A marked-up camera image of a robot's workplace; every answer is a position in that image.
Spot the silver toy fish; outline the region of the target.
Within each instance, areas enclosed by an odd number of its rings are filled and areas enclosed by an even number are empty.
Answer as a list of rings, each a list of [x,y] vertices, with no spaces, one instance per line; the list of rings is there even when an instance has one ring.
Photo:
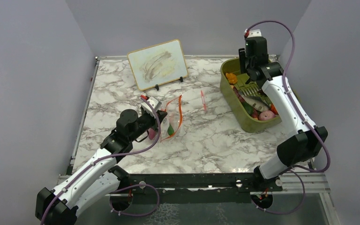
[[[259,112],[268,111],[270,109],[269,105],[265,103],[260,97],[244,96],[244,95],[242,95],[242,97],[246,103],[251,105],[254,109],[256,109]]]

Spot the orange yellow toy pepper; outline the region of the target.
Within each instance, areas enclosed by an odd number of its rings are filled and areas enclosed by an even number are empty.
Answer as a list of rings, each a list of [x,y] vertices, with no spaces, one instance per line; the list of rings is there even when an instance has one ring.
[[[234,73],[226,73],[225,77],[230,85],[234,85],[238,82],[237,75]]]

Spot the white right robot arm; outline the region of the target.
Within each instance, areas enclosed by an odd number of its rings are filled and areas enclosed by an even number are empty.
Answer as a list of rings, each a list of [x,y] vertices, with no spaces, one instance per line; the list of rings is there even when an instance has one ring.
[[[245,48],[239,49],[241,71],[267,95],[288,133],[288,139],[277,146],[276,155],[255,168],[252,186],[263,191],[270,185],[270,179],[299,162],[316,157],[328,132],[325,127],[318,127],[304,111],[281,65],[270,62],[267,40],[256,36],[247,37],[245,42]]]

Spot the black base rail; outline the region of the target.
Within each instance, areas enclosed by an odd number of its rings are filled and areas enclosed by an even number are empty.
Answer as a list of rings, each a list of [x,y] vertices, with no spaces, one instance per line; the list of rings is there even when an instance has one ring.
[[[272,192],[282,191],[278,178],[258,180],[253,173],[130,174],[120,179],[110,204],[125,210],[131,204],[262,203],[272,204]]]

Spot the white toy mushroom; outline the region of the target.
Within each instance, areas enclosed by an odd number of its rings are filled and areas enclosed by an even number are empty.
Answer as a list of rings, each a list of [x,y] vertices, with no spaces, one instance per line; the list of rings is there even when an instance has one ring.
[[[167,118],[164,118],[161,122],[161,133],[162,135],[168,134],[168,128],[170,126],[170,121]]]

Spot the clear zip bag orange zipper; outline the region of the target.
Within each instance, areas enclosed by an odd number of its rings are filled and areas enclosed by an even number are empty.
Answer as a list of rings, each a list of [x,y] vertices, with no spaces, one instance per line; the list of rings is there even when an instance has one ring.
[[[166,141],[174,138],[176,135],[180,135],[180,130],[183,122],[182,108],[181,108],[182,95],[173,98],[171,100],[165,100],[162,102],[161,111],[167,112],[166,118],[170,121],[175,133],[172,136],[160,135],[160,141]]]

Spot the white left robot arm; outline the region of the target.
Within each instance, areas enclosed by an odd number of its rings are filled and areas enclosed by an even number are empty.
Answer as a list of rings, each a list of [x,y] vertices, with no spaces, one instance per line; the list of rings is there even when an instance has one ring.
[[[124,110],[116,128],[78,171],[53,189],[37,195],[35,215],[44,225],[73,225],[78,217],[104,195],[128,188],[127,172],[116,166],[133,148],[133,142],[150,128],[157,130],[149,111]]]

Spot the pink toy onion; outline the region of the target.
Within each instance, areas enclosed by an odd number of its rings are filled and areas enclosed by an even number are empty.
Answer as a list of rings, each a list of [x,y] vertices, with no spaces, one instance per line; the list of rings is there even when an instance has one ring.
[[[276,115],[274,112],[272,112],[271,110],[267,110],[267,111],[261,112],[258,116],[258,119],[260,121],[266,121],[266,120],[271,120],[275,117],[276,117]]]

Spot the magenta toy beet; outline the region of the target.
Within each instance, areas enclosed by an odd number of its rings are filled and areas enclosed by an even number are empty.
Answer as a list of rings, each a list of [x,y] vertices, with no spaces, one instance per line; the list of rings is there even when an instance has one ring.
[[[154,129],[150,128],[150,129],[148,130],[148,138],[149,138],[150,140],[154,140],[154,138],[156,137],[156,135],[157,135],[157,131],[155,131]]]

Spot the green toy cucumber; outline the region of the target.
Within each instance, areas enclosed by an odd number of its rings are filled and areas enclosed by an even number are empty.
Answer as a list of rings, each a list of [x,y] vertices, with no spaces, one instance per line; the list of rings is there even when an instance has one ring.
[[[167,129],[167,134],[168,134],[169,136],[172,136],[174,133],[175,133],[175,131],[174,131],[172,125],[169,124],[169,127],[168,127],[168,129]]]

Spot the red toy chili pepper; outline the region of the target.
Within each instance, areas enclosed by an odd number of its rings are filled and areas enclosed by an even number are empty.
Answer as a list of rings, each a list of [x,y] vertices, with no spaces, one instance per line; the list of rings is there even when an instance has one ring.
[[[270,105],[270,110],[275,114],[278,115],[278,112],[273,104]]]

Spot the yellow framed whiteboard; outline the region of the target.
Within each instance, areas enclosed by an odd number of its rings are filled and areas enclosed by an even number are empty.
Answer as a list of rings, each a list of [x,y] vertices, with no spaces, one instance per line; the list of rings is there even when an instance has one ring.
[[[188,76],[188,68],[178,39],[132,51],[129,66],[139,90],[147,90]]]

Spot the red white pen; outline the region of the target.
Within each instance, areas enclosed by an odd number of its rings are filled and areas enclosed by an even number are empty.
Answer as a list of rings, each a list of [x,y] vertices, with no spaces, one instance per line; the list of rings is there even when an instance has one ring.
[[[204,110],[205,112],[207,112],[207,106],[206,106],[206,102],[205,102],[205,96],[204,96],[204,93],[203,93],[202,90],[200,91],[200,94],[201,94],[201,100],[202,100],[203,110]]]

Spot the olive green plastic bin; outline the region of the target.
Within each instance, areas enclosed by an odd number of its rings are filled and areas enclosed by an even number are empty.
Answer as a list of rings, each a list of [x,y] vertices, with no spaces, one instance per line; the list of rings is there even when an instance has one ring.
[[[257,111],[251,105],[245,102],[242,95],[260,97],[265,103],[269,105],[269,107],[272,104],[270,99],[263,94],[256,82],[251,81],[250,83],[246,84],[249,76],[240,72],[240,62],[238,58],[225,61],[221,65],[220,73],[220,91],[223,94],[224,99],[229,105],[232,113],[234,114],[237,122],[244,131],[249,133],[256,133],[282,122],[278,115],[276,115],[276,117],[271,120],[260,121],[258,116],[261,112]],[[234,85],[230,85],[225,77],[226,73],[236,74],[238,82]]]

